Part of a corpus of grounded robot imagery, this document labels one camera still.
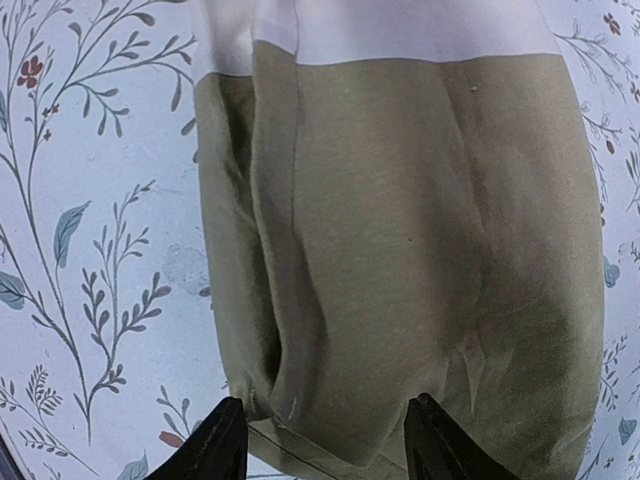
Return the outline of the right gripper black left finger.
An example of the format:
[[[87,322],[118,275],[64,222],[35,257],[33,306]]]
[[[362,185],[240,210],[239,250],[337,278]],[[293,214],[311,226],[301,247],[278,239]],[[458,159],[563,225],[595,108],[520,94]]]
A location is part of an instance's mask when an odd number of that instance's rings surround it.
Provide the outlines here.
[[[247,461],[243,402],[226,397],[149,480],[245,480]]]

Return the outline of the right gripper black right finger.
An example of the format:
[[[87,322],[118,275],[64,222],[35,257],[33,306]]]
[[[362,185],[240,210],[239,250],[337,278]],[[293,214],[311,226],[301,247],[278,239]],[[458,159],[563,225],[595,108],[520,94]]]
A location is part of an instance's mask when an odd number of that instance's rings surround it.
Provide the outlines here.
[[[404,439],[411,480],[518,480],[427,393],[410,400]]]

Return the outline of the tan beige underwear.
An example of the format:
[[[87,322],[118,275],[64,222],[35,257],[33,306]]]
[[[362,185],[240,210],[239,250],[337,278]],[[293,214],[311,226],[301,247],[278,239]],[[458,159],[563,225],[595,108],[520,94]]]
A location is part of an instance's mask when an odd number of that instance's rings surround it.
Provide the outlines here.
[[[599,393],[599,199],[539,1],[194,1],[203,230],[250,452],[402,479],[427,393],[573,479]]]

